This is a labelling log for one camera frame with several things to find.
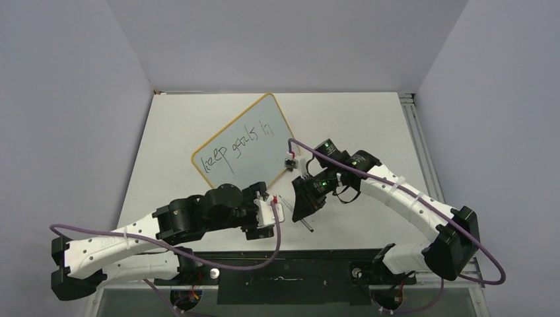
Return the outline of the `yellow framed whiteboard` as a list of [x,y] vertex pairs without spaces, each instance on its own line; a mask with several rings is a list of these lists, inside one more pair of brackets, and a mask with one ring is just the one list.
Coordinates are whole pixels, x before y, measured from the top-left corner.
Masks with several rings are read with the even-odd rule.
[[212,188],[256,182],[270,187],[286,171],[293,137],[276,97],[267,93],[194,151],[191,162]]

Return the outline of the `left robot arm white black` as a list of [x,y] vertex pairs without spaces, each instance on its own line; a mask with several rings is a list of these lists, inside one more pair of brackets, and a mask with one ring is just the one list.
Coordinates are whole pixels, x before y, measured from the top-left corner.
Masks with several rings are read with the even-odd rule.
[[197,257],[185,243],[235,228],[247,240],[280,239],[284,219],[277,196],[257,182],[244,189],[223,184],[203,195],[175,199],[110,232],[88,230],[82,240],[65,236],[64,225],[52,225],[56,238],[51,254],[57,268],[51,289],[59,300],[70,301],[112,283],[151,279],[186,285],[204,275],[216,278],[223,265]]

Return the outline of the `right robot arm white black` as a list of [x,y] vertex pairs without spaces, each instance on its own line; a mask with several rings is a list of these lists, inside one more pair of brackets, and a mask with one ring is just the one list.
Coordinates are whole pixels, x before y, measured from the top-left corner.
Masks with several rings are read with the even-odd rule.
[[309,174],[305,162],[297,161],[300,157],[294,151],[288,150],[285,157],[286,168],[300,170],[300,176],[292,181],[293,222],[323,208],[328,195],[340,194],[338,188],[352,188],[395,211],[425,237],[416,244],[387,245],[373,265],[379,281],[389,283],[399,274],[419,270],[454,281],[478,251],[477,215],[470,208],[456,209],[432,199],[364,150],[350,155],[327,139],[312,154],[322,168],[316,175]]

